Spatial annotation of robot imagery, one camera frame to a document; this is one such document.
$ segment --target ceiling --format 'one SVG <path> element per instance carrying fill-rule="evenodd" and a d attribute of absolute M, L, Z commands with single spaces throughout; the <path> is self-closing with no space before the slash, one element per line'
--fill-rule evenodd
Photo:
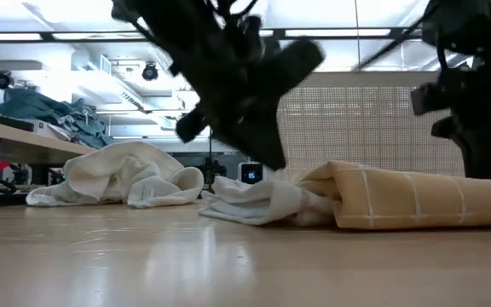
<path fill-rule="evenodd" d="M 233 9 L 244 8 L 250 0 L 238 0 Z M 259 0 L 253 14 L 263 18 L 267 29 L 397 27 L 410 26 L 424 12 L 428 0 Z M 133 26 L 112 20 L 111 0 L 1 0 L 0 32 L 93 32 L 134 31 Z M 322 40 L 326 60 L 319 71 L 347 71 L 374 54 L 386 40 Z M 170 78 L 160 71 L 151 82 L 142 79 L 147 61 L 159 61 L 159 50 L 150 43 L 13 43 L 0 44 L 0 61 L 39 61 L 47 68 L 47 82 L 71 83 L 67 72 L 71 55 L 87 49 L 105 55 L 113 64 L 113 75 L 138 96 L 156 96 L 161 90 L 186 87 L 182 78 Z M 367 70 L 436 70 L 436 52 L 420 41 L 407 41 Z M 182 107 L 179 100 L 175 106 Z M 102 105 L 101 109 L 134 109 Z"/>

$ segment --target perforated white panel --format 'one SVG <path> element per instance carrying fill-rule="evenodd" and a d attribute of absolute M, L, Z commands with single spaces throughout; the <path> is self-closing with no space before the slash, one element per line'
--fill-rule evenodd
<path fill-rule="evenodd" d="M 395 171 L 463 176 L 461 153 L 430 135 L 448 112 L 413 115 L 410 91 L 425 72 L 316 73 L 280 103 L 286 177 L 329 159 Z"/>

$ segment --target yellow towel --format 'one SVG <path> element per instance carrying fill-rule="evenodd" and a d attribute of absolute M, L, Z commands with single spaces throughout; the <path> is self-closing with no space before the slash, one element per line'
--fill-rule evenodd
<path fill-rule="evenodd" d="M 330 161 L 293 182 L 341 201 L 333 213 L 343 229 L 491 226 L 491 180 Z"/>

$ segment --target crumpled white cloth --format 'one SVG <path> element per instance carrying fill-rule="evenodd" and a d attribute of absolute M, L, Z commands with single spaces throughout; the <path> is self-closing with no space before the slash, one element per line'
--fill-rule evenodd
<path fill-rule="evenodd" d="M 120 202 L 135 208 L 184 205 L 198 198 L 202 172 L 183 167 L 161 149 L 145 142 L 120 142 L 70 159 L 66 181 L 37 188 L 29 206 L 79 206 Z"/>
<path fill-rule="evenodd" d="M 205 204 L 199 214 L 229 221 L 264 225 L 287 220 L 297 226 L 335 223 L 335 200 L 283 181 L 262 181 L 250 185 L 225 177 L 216 177 L 213 191 L 202 192 Z"/>

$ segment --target robotic hand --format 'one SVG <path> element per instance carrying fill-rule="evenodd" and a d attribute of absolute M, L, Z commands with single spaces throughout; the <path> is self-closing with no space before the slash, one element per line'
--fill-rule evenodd
<path fill-rule="evenodd" d="M 423 17 L 404 35 L 420 23 L 422 40 L 436 47 L 441 71 L 435 83 L 422 84 L 412 92 L 414 114 L 449 109 L 451 115 L 435 122 L 431 134 L 459 146 L 467 177 L 491 179 L 491 0 L 430 0 Z M 474 55 L 475 65 L 448 67 L 444 50 Z"/>
<path fill-rule="evenodd" d="M 284 49 L 261 38 L 257 0 L 231 14 L 235 0 L 113 0 L 113 18 L 133 24 L 169 54 L 172 74 L 181 73 L 200 97 L 177 122 L 177 135 L 192 141 L 206 126 L 213 138 L 278 170 L 286 166 L 276 112 L 280 98 L 324 60 L 320 48 L 298 40 Z M 220 26 L 216 16 L 224 20 Z M 138 23 L 142 17 L 149 31 Z"/>

